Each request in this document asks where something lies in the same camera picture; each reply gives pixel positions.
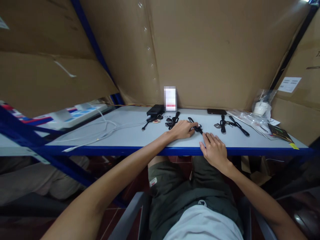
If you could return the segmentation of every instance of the shorts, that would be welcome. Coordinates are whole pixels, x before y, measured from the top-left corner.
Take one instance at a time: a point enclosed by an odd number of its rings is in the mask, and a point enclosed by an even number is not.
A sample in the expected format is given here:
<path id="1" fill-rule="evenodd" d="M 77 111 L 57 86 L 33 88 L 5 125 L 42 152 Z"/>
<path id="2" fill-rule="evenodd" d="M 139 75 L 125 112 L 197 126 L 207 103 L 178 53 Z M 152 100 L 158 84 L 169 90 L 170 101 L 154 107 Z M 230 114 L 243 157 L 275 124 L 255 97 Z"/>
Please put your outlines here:
<path id="1" fill-rule="evenodd" d="M 151 239 L 163 239 L 183 212 L 205 200 L 207 207 L 232 219 L 243 233 L 231 189 L 221 173 L 203 156 L 193 157 L 192 180 L 185 179 L 179 164 L 156 163 L 148 169 L 152 203 L 149 228 Z"/>

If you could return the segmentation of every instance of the white cable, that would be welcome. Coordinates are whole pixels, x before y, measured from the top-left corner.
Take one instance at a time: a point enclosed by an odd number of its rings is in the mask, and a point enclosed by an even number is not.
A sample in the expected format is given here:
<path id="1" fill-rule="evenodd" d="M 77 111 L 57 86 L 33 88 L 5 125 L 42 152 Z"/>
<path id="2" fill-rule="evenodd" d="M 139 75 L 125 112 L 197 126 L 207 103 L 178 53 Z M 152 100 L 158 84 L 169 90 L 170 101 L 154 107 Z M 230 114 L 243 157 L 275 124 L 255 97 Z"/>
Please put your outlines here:
<path id="1" fill-rule="evenodd" d="M 102 112 L 101 112 L 99 109 L 96 109 L 96 110 L 97 110 L 97 111 L 100 113 L 100 115 L 102 116 L 103 121 L 93 122 L 93 123 L 86 124 L 86 125 L 84 125 L 84 126 L 82 126 L 82 127 L 80 127 L 80 128 L 77 128 L 77 129 L 75 129 L 75 130 L 73 130 L 73 131 L 71 131 L 71 132 L 63 135 L 63 137 L 71 134 L 72 132 L 74 132 L 74 131 L 76 131 L 76 130 L 80 130 L 80 129 L 82 129 L 82 128 L 85 128 L 85 127 L 88 127 L 88 126 L 91 126 L 91 125 L 94 125 L 94 124 L 98 124 L 98 123 L 103 123 L 103 122 L 106 123 L 105 128 L 104 128 L 105 131 L 107 130 L 107 124 L 108 124 L 108 122 L 111 123 L 111 124 L 113 124 L 115 127 L 117 127 L 117 124 L 116 124 L 116 123 L 114 123 L 114 122 L 112 122 L 112 121 L 106 120 L 105 117 L 104 117 L 104 115 L 102 114 Z M 78 140 L 78 139 L 81 139 L 81 138 L 91 137 L 91 136 L 96 135 L 96 134 L 99 134 L 99 133 L 101 133 L 101 130 L 98 131 L 98 132 L 91 133 L 91 134 L 89 134 L 89 135 L 83 136 L 83 137 L 78 137 L 78 138 L 73 138 L 73 139 L 67 139 L 67 140 L 58 140 L 58 141 L 55 141 L 55 142 L 68 142 L 68 141 Z"/>
<path id="2" fill-rule="evenodd" d="M 86 146 L 86 145 L 89 145 L 89 144 L 98 142 L 98 141 L 100 141 L 100 140 L 102 140 L 102 139 L 104 139 L 104 138 L 107 138 L 107 137 L 110 136 L 113 132 L 115 132 L 115 131 L 117 131 L 117 130 L 120 130 L 120 129 L 123 129 L 123 128 L 127 128 L 127 127 L 140 126 L 140 125 L 146 123 L 146 121 L 144 121 L 144 122 L 142 122 L 142 123 L 137 123 L 137 124 L 125 123 L 125 124 L 123 124 L 123 125 L 117 126 L 116 123 L 114 123 L 114 122 L 112 122 L 112 121 L 109 121 L 109 120 L 106 120 L 105 117 L 104 117 L 104 115 L 102 114 L 102 112 L 101 112 L 99 109 L 96 108 L 96 110 L 100 113 L 101 117 L 103 118 L 103 121 L 93 122 L 93 123 L 86 124 L 85 126 L 82 126 L 82 127 L 80 127 L 80 128 L 77 128 L 77 129 L 75 129 L 75 130 L 73 130 L 73 131 L 71 131 L 71 132 L 69 132 L 69 133 L 67 133 L 67 134 L 71 134 L 72 132 L 77 131 L 77 130 L 79 130 L 79 129 L 82 129 L 82 128 L 84 128 L 84 127 L 88 127 L 88 126 L 91 126 L 91 125 L 94 125 L 94 124 L 98 124 L 98 123 L 103 123 L 103 122 L 104 122 L 106 125 L 105 125 L 103 131 L 98 131 L 98 132 L 96 132 L 96 133 L 92 133 L 92 134 L 89 134 L 89 135 L 86 135 L 86 136 L 82 136 L 82 137 L 78 137 L 78 138 L 67 139 L 67 140 L 58 140 L 58 141 L 55 141 L 55 142 L 68 142 L 68 141 L 73 141 L 73 140 L 78 140 L 78 139 L 82 139 L 82 138 L 91 137 L 91 136 L 93 136 L 93 135 L 96 135 L 96 134 L 98 134 L 98 133 L 101 133 L 101 132 L 106 131 L 106 130 L 107 130 L 107 125 L 108 125 L 108 123 L 113 124 L 113 125 L 115 126 L 115 128 L 112 129 L 112 130 L 110 130 L 110 131 L 108 131 L 107 133 L 105 133 L 105 134 L 102 135 L 101 137 L 98 137 L 98 138 L 97 138 L 96 140 L 94 140 L 94 141 L 87 142 L 87 143 L 85 143 L 85 144 L 81 144 L 81 145 L 78 145 L 78 146 L 75 146 L 75 147 L 67 148 L 67 149 L 63 150 L 63 152 L 70 152 L 70 151 L 72 151 L 72 150 L 74 150 L 74 149 L 76 149 L 76 148 L 78 148 L 78 147 L 83 147 L 83 146 Z"/>
<path id="3" fill-rule="evenodd" d="M 138 123 L 136 126 L 140 126 L 140 125 L 145 124 L 145 123 L 146 123 L 146 121 L 144 121 L 144 122 L 142 122 L 142 123 Z M 94 140 L 94 141 L 91 141 L 91 142 L 88 142 L 88 143 L 84 143 L 84 144 L 81 144 L 81 145 L 78 145 L 78 146 L 75 146 L 75 147 L 67 148 L 67 149 L 63 150 L 63 152 L 70 152 L 70 151 L 72 151 L 72 150 L 74 150 L 74 149 L 76 149 L 76 148 L 78 148 L 78 147 L 83 147 L 83 146 L 86 146 L 86 145 L 89 145 L 89 144 L 98 142 L 98 141 L 100 141 L 100 140 L 102 140 L 102 139 L 105 139 L 105 138 L 109 137 L 114 131 L 117 131 L 117 130 L 120 130 L 120 129 L 123 129 L 123 128 L 127 128 L 127 127 L 136 127 L 136 126 L 133 126 L 133 125 L 132 125 L 132 126 L 123 127 L 124 125 L 127 125 L 127 124 L 129 124 L 129 123 L 123 124 L 123 125 L 121 125 L 121 126 L 119 126 L 119 127 L 117 127 L 117 128 L 112 129 L 111 131 L 107 132 L 107 133 L 106 133 L 104 136 L 102 136 L 101 138 L 97 138 L 97 139 Z"/>
<path id="4" fill-rule="evenodd" d="M 277 159 L 272 159 L 272 158 L 268 158 L 268 159 L 266 159 L 266 161 L 267 160 L 273 160 L 273 161 L 276 161 L 276 162 L 284 162 L 284 161 L 282 161 L 282 160 L 277 160 Z"/>

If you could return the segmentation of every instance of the tape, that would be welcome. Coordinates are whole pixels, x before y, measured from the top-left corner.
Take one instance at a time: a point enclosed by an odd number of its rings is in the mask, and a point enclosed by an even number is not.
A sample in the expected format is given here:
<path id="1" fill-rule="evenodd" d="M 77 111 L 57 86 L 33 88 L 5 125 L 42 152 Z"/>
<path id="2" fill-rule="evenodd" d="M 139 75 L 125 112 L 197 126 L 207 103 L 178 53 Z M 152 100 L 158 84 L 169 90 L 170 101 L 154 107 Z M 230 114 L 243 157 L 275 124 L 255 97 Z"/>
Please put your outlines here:
<path id="1" fill-rule="evenodd" d="M 299 148 L 298 148 L 294 143 L 289 143 L 289 145 L 290 145 L 293 149 L 299 150 Z"/>
<path id="2" fill-rule="evenodd" d="M 59 62 L 57 62 L 57 61 L 54 61 L 59 67 L 61 67 L 70 77 L 77 77 L 76 75 L 73 75 L 73 74 L 71 74 L 71 73 L 69 73 L 68 72 L 68 70 L 67 69 L 65 69 Z"/>

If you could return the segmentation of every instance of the black smartphone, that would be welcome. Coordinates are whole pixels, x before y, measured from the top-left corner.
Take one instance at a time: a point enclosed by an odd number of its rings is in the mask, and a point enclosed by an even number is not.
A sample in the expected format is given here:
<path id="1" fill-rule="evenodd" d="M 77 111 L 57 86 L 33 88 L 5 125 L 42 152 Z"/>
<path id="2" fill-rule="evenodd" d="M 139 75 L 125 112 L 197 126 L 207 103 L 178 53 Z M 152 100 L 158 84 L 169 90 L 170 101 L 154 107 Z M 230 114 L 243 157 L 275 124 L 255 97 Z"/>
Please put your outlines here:
<path id="1" fill-rule="evenodd" d="M 227 115 L 226 110 L 223 110 L 223 109 L 211 109 L 211 108 L 208 108 L 207 112 L 209 114 Z"/>

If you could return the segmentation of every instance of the hand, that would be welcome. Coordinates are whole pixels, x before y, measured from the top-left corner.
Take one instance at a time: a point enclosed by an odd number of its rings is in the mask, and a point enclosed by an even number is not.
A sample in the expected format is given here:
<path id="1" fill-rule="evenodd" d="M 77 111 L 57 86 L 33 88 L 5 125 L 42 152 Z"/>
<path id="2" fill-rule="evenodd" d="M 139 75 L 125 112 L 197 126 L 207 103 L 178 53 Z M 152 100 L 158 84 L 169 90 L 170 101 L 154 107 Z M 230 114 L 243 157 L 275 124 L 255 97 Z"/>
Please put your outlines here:
<path id="1" fill-rule="evenodd" d="M 171 130 L 169 130 L 168 134 L 172 136 L 173 140 L 189 138 L 194 134 L 193 127 L 198 125 L 197 122 L 191 123 L 187 120 L 180 120 Z"/>
<path id="2" fill-rule="evenodd" d="M 227 159 L 226 145 L 212 133 L 202 134 L 203 140 L 206 144 L 200 142 L 200 149 L 205 159 L 224 175 L 228 175 L 231 168 L 233 168 L 232 162 Z"/>

